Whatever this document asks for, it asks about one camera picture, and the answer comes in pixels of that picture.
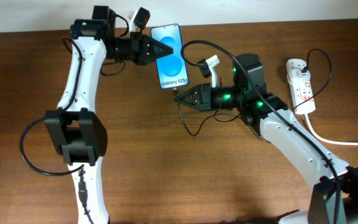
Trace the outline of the blue Galaxy smartphone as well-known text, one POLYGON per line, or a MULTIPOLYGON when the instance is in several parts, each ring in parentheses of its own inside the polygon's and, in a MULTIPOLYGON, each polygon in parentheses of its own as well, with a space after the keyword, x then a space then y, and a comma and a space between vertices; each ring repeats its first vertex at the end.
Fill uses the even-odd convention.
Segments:
POLYGON ((180 50, 182 39, 180 26, 170 24, 151 29, 153 39, 171 47, 173 53, 156 60, 161 89, 176 88, 188 84, 188 73, 180 50))

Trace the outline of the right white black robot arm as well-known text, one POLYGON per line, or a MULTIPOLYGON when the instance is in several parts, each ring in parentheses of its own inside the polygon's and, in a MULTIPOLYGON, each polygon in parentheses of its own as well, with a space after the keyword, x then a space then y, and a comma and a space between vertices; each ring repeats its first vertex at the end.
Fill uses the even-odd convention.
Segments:
POLYGON ((237 109, 241 120, 277 147, 312 188, 309 208, 254 223, 358 223, 358 167, 318 142, 279 97, 267 92, 256 54, 233 60, 234 84, 199 84, 176 93, 175 102, 198 111, 237 109))

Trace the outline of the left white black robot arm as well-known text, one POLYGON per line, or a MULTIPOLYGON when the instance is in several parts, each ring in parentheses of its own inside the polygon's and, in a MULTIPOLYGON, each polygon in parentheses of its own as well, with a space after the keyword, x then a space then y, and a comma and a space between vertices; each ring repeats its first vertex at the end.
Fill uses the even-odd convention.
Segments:
POLYGON ((47 111, 45 125, 53 146, 72 176, 79 223, 109 223, 103 197, 101 166, 108 146, 106 128, 96 115, 96 92, 106 59, 147 65, 172 54, 173 49, 142 31, 150 12, 143 7, 129 17, 122 37, 114 34, 118 15, 95 6, 91 19, 70 26, 72 58, 65 91, 55 111, 47 111))

